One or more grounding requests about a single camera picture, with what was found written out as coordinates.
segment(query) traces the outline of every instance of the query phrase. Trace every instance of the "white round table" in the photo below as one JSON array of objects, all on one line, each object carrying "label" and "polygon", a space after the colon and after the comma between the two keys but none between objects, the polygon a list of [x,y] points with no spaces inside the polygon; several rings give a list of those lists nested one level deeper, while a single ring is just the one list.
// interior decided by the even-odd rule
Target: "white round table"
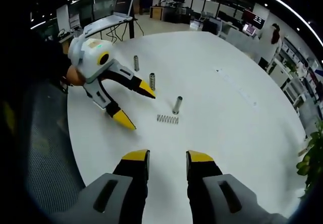
[{"label": "white round table", "polygon": [[[281,89],[254,61],[207,32],[172,32],[115,45],[116,59],[133,69],[138,55],[148,82],[156,75],[156,99],[105,80],[107,92],[136,125],[131,131],[99,109],[82,87],[70,87],[69,131],[85,185],[112,173],[121,157],[150,150],[148,198],[143,223],[192,223],[187,197],[186,151],[210,155],[223,173],[239,179],[269,212],[284,213],[291,189],[301,122]],[[172,116],[183,97],[179,124]]]}]

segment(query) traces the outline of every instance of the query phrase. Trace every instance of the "coil spring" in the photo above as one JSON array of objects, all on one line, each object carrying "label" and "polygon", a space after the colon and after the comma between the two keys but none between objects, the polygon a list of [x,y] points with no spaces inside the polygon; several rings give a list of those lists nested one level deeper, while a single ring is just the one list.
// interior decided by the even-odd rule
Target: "coil spring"
[{"label": "coil spring", "polygon": [[179,118],[178,117],[164,116],[164,115],[157,115],[157,121],[158,122],[170,123],[170,124],[178,124]]},{"label": "coil spring", "polygon": [[149,74],[149,86],[152,91],[155,91],[155,74],[154,73]]},{"label": "coil spring", "polygon": [[138,72],[139,71],[139,60],[138,60],[138,56],[134,56],[133,57],[133,63],[135,65],[135,71]]}]

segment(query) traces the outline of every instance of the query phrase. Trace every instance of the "potted plant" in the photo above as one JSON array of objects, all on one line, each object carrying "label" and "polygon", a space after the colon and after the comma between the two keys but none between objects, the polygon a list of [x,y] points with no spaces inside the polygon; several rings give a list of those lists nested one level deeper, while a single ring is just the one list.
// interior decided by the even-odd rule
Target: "potted plant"
[{"label": "potted plant", "polygon": [[303,157],[303,161],[296,165],[298,168],[297,174],[307,175],[304,196],[311,190],[319,175],[323,172],[323,121],[318,121],[316,127],[317,131],[310,135],[311,140],[307,146],[308,152]]}]

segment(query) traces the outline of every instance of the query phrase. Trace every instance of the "metal peg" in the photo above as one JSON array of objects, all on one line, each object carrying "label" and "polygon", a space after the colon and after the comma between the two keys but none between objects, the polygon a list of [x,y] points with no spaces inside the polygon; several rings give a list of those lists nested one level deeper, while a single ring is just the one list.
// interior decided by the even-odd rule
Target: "metal peg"
[{"label": "metal peg", "polygon": [[183,100],[183,97],[181,96],[177,97],[176,104],[172,111],[174,115],[177,115],[180,112],[180,106],[181,106],[182,100]]}]

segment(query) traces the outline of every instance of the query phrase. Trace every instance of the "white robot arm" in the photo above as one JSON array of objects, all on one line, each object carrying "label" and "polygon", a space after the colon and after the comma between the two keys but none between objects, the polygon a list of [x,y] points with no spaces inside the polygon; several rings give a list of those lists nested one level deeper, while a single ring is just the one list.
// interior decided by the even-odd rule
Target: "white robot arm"
[{"label": "white robot arm", "polygon": [[81,35],[72,40],[68,57],[72,65],[85,77],[83,87],[87,95],[102,109],[105,108],[114,120],[135,130],[135,125],[106,92],[101,81],[114,80],[150,98],[155,98],[155,94],[145,81],[137,78],[131,70],[115,59],[113,44],[105,40],[84,38],[84,35]]}]

